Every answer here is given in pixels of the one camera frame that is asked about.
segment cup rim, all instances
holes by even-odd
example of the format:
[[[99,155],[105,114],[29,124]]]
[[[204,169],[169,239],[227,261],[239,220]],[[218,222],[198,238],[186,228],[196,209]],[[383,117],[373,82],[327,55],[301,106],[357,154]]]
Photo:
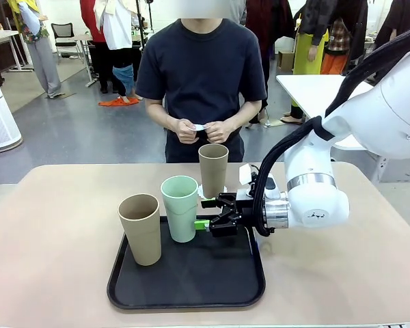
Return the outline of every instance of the cup rim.
[[[209,145],[224,147],[224,148],[226,149],[226,154],[224,154],[223,156],[220,156],[220,157],[208,157],[208,156],[202,155],[202,154],[200,153],[200,150],[201,150],[203,147],[207,147],[207,146],[209,146]],[[206,144],[206,145],[203,145],[203,146],[202,146],[201,148],[199,148],[199,150],[198,150],[199,156],[202,156],[204,159],[222,159],[222,158],[224,158],[224,157],[227,157],[227,155],[229,155],[229,153],[230,153],[230,150],[228,149],[228,147],[226,147],[226,146],[224,146],[224,145],[221,145],[220,143],[208,143],[208,144]]]
[[[124,216],[122,215],[122,213],[120,213],[120,207],[121,207],[121,205],[122,205],[125,201],[127,201],[129,198],[136,197],[136,196],[150,196],[150,197],[154,198],[154,199],[156,200],[156,208],[155,208],[155,210],[154,210],[151,214],[149,214],[147,217],[143,217],[143,218],[141,218],[141,219],[128,219],[127,217],[124,217]],[[154,215],[156,212],[158,212],[158,211],[159,211],[159,201],[158,201],[158,198],[156,198],[156,197],[153,196],[153,195],[150,195],[149,193],[136,193],[136,194],[134,194],[134,195],[130,195],[130,196],[124,198],[124,199],[120,202],[120,204],[118,204],[118,208],[117,208],[117,213],[118,213],[118,216],[119,216],[119,217],[121,217],[123,220],[132,221],[132,222],[144,221],[144,220],[148,219],[149,217],[153,216],[153,215]]]
[[[170,196],[170,195],[166,194],[166,193],[163,191],[163,185],[164,185],[168,180],[171,180],[171,179],[174,179],[174,178],[188,178],[188,179],[191,179],[192,181],[195,182],[196,188],[194,189],[194,191],[193,191],[192,193],[190,193],[190,194],[188,194],[188,195],[186,195],[186,196],[182,196],[182,197]],[[197,183],[196,179],[193,179],[193,178],[190,177],[190,176],[171,176],[170,178],[165,179],[164,182],[161,183],[161,187],[160,187],[161,193],[162,193],[165,197],[172,198],[172,199],[174,199],[174,200],[183,200],[183,199],[185,199],[185,198],[191,197],[192,195],[194,195],[195,193],[197,193],[197,190],[198,190],[198,189],[199,189],[199,184]]]

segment gray pants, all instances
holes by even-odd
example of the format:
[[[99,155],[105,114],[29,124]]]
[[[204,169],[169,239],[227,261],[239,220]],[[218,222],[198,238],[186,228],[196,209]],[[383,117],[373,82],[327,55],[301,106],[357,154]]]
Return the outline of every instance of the gray pants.
[[[61,92],[61,81],[57,74],[49,39],[40,38],[34,43],[28,43],[27,48],[29,48],[33,69],[42,88],[49,97],[56,96]]]

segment cardboard box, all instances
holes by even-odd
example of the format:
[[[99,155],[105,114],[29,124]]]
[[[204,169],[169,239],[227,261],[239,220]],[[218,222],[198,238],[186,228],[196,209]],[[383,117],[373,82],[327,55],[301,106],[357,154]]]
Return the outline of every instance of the cardboard box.
[[[282,72],[291,72],[295,63],[295,53],[278,51],[277,66]]]

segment brown cup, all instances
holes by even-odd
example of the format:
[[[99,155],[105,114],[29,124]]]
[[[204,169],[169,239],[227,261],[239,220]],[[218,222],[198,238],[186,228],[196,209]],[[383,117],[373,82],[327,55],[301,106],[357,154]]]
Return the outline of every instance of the brown cup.
[[[118,206],[118,216],[135,262],[148,266],[161,257],[159,202],[152,195],[126,198]]]
[[[205,198],[217,197],[225,187],[229,150],[217,143],[199,148],[200,174]]]

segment navy t-shirt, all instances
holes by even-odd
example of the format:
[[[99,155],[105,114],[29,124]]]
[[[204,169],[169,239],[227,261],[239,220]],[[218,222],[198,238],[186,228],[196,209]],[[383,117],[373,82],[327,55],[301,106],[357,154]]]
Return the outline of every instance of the navy t-shirt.
[[[174,118],[193,124],[224,121],[239,111],[239,93],[246,101],[267,97],[258,40],[228,19],[207,34],[177,20],[149,39],[136,93],[153,100],[165,96]]]

